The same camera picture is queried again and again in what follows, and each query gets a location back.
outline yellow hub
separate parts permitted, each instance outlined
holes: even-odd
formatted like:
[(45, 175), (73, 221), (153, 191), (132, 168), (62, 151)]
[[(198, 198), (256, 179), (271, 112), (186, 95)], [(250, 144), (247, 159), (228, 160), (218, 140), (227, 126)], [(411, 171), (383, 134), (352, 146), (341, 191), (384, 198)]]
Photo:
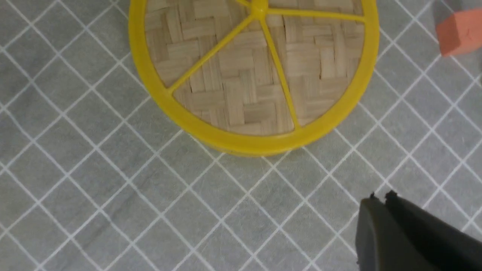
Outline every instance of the yellow hub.
[(268, 11), (268, 0), (252, 0), (251, 14), (258, 20), (264, 20)]

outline gray tile floor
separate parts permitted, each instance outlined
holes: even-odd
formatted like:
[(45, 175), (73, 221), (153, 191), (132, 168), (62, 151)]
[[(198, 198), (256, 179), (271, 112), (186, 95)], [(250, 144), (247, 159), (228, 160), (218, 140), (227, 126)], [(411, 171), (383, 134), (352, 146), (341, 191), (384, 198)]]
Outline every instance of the gray tile floor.
[(303, 149), (206, 148), (139, 81), (128, 0), (0, 0), (0, 270), (356, 270), (358, 202), (394, 189), (482, 240), (482, 50), (434, 26), (480, 0), (379, 0), (359, 105)]

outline round basket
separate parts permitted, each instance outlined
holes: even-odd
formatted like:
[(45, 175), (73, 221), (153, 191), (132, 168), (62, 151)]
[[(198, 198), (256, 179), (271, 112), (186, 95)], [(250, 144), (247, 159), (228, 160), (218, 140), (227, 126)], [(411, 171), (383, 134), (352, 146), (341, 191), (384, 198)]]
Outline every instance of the round basket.
[(375, 0), (133, 0), (132, 55), (159, 107), (205, 144), (268, 156), (334, 129), (378, 51)]

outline orange block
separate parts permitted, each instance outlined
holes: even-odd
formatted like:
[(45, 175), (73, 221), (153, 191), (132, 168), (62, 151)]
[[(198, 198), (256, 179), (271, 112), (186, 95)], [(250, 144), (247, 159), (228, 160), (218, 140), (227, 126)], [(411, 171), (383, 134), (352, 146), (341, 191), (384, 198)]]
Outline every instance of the orange block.
[(457, 12), (437, 26), (442, 56), (470, 53), (482, 46), (482, 9)]

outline yellow plastic rim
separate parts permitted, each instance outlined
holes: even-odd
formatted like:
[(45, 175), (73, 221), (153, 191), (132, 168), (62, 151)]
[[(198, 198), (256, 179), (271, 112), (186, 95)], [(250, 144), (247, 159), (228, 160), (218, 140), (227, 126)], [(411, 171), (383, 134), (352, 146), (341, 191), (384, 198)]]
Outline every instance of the yellow plastic rim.
[[(251, 14), (242, 21), (234, 30), (224, 37), (212, 50), (203, 56), (191, 69), (189, 69), (171, 87), (166, 88), (157, 74), (149, 55), (146, 41), (144, 18), (146, 15), (147, 0), (132, 0), (129, 11), (129, 39), (132, 56), (139, 76), (144, 82), (152, 98), (157, 102), (164, 113), (186, 132), (192, 134), (205, 144), (218, 149), (243, 156), (269, 156), (283, 153), (307, 145), (340, 124), (355, 108), (370, 82), (376, 64), (379, 42), (379, 22), (375, 0), (361, 0), (363, 16), (341, 14), (323, 11), (289, 10), (268, 8), (268, 0), (236, 0), (240, 4), (250, 7)], [(358, 69), (342, 97), (317, 120), (306, 126), (299, 126), (294, 118), (295, 129), (292, 132), (272, 136), (251, 136), (233, 134), (218, 129), (194, 116), (179, 104), (173, 97), (173, 92), (200, 68), (211, 56), (218, 52), (224, 45), (234, 38), (243, 28), (253, 20), (260, 20), (263, 31), (271, 49), (273, 60), (280, 75), (283, 92), (293, 115), (293, 103), (290, 103), (288, 85), (282, 71), (281, 63), (276, 54), (271, 35), (265, 22), (266, 14), (326, 17), (340, 20), (354, 20), (365, 24), (363, 52)]]

